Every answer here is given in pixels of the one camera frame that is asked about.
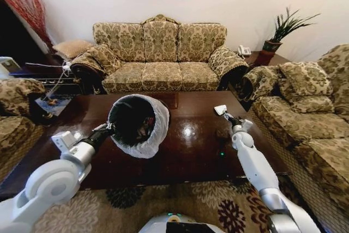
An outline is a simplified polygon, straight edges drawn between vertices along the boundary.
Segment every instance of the telephone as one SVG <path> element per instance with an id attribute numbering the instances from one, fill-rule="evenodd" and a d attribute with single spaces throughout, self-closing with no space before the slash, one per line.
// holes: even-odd
<path id="1" fill-rule="evenodd" d="M 251 49 L 249 47 L 244 47 L 243 45 L 239 45 L 239 47 L 238 47 L 238 54 L 240 56 L 250 56 L 251 55 Z"/>

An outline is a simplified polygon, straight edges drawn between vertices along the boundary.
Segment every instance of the trash bin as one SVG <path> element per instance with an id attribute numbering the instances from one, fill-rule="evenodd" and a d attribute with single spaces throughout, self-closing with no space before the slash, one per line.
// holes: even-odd
<path id="1" fill-rule="evenodd" d="M 151 158 L 159 150 L 169 128 L 165 104 L 146 95 L 132 94 L 117 100 L 109 112 L 114 143 L 126 154 Z"/>

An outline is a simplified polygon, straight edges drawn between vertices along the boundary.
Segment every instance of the wooden coffee table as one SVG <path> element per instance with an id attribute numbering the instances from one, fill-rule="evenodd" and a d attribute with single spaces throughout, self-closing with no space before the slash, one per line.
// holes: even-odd
<path id="1" fill-rule="evenodd" d="M 81 189 L 171 184 L 197 181 L 237 180 L 245 177 L 237 152 L 232 148 L 231 125 L 215 114 L 213 107 L 226 104 L 229 113 L 245 117 L 246 112 L 229 91 L 154 93 L 171 111 L 171 125 L 159 152 L 151 159 L 137 159 L 123 153 L 110 138 L 92 160 L 92 171 Z M 79 95 L 64 109 L 55 124 L 0 185 L 0 197 L 17 194 L 30 174 L 43 163 L 58 159 L 51 141 L 57 132 L 69 130 L 88 136 L 105 123 L 113 103 L 124 96 Z M 250 129 L 256 147 L 264 153 L 278 175 L 288 169 L 256 125 Z"/>

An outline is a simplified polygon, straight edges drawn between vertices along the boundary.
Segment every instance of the side table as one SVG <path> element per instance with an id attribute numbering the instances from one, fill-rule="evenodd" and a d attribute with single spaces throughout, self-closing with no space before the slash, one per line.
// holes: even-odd
<path id="1" fill-rule="evenodd" d="M 245 61 L 248 64 L 253 64 L 256 61 L 258 54 L 259 54 L 259 51 L 253 51 L 251 56 L 248 56 L 245 58 Z M 270 60 L 268 65 L 278 65 L 278 64 L 284 64 L 286 62 L 289 62 L 289 60 L 287 60 L 284 57 L 281 57 L 278 54 L 275 54 L 275 56 Z"/>
<path id="2" fill-rule="evenodd" d="M 21 70 L 9 73 L 9 75 L 39 80 L 45 87 L 56 86 L 57 89 L 60 89 L 59 92 L 64 94 L 86 94 L 82 81 L 77 79 L 71 71 L 67 71 L 66 75 L 62 75 L 62 73 L 61 67 L 26 65 Z"/>

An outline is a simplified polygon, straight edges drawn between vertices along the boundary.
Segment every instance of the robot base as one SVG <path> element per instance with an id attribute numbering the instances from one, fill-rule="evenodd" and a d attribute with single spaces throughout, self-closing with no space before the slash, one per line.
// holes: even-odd
<path id="1" fill-rule="evenodd" d="M 214 225 L 199 224 L 195 221 L 194 218 L 191 218 L 179 213 L 164 213 L 157 217 L 153 217 L 144 225 L 144 227 L 142 227 L 139 233 L 179 232 L 178 229 L 176 231 L 168 231 L 168 228 L 169 228 L 169 226 L 167 226 L 168 223 L 173 223 L 173 224 L 183 223 L 183 230 L 185 230 L 186 224 L 191 224 L 190 226 L 195 226 L 195 225 L 207 226 L 207 230 L 210 230 L 210 232 L 213 232 L 213 233 L 224 233 L 224 231 L 220 230 Z M 202 231 L 201 229 L 198 229 L 197 231 L 190 231 L 190 232 L 202 232 Z"/>

